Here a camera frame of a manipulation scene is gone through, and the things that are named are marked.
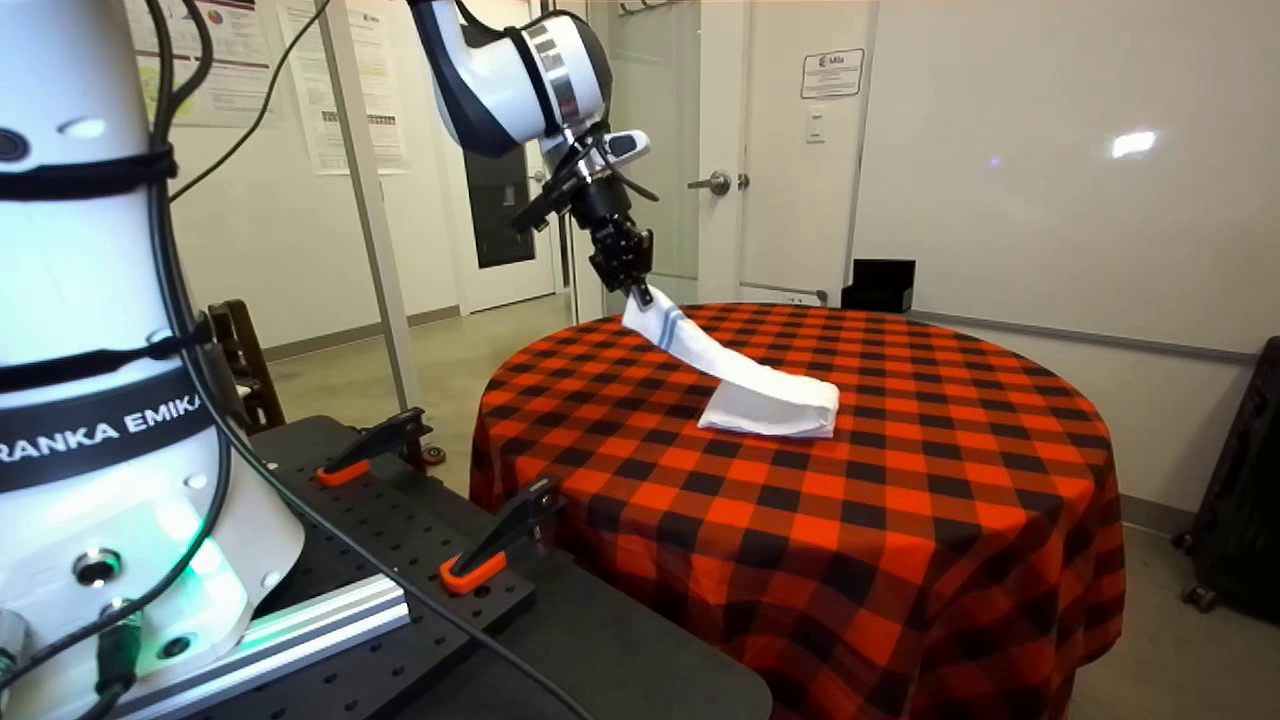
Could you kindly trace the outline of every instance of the checkered tablecloth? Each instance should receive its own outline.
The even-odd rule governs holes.
[[[1014,351],[904,317],[687,317],[841,385],[836,435],[704,432],[715,379],[597,318],[491,375],[470,498],[558,478],[558,545],[754,668],[778,714],[1059,714],[1124,609],[1095,408]]]

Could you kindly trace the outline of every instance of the floor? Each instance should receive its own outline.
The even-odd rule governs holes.
[[[558,297],[479,317],[420,318],[411,329],[420,402],[430,443],[448,453],[437,473],[468,486],[475,399],[486,375],[529,341],[566,325]],[[284,411],[377,424],[395,411],[392,372],[377,334],[271,354]],[[1129,529],[1129,612],[1120,645],[1075,676],[1073,720],[1276,720],[1280,629],[1226,609],[1179,602],[1191,573],[1169,534]]]

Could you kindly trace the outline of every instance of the white cloth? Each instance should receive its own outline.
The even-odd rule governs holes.
[[[628,297],[624,329],[648,334],[656,348],[679,364],[715,375],[700,426],[731,426],[754,435],[833,435],[841,389],[813,375],[775,372],[722,348],[704,329],[694,329],[659,286],[644,306]]]

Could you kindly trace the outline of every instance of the door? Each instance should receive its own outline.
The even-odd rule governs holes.
[[[651,138],[648,154],[624,169],[659,196],[659,205],[633,196],[636,224],[656,235],[651,284],[677,302],[737,301],[749,199],[749,0],[587,0],[572,11],[607,51],[613,126],[644,126]],[[582,301],[598,292],[593,270],[576,270],[576,284]]]
[[[511,28],[524,25],[533,0],[470,0],[468,2],[483,25]],[[521,302],[553,297],[558,286],[558,245],[543,232],[511,232],[511,216],[539,191],[543,161],[529,145],[505,161],[465,153],[465,184],[470,209],[470,235],[461,245],[461,312],[483,312],[500,302]]]

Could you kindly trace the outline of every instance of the door handle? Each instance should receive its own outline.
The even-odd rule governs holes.
[[[693,181],[687,186],[709,186],[711,196],[729,196],[731,181],[729,181],[729,170],[711,170],[704,181]]]

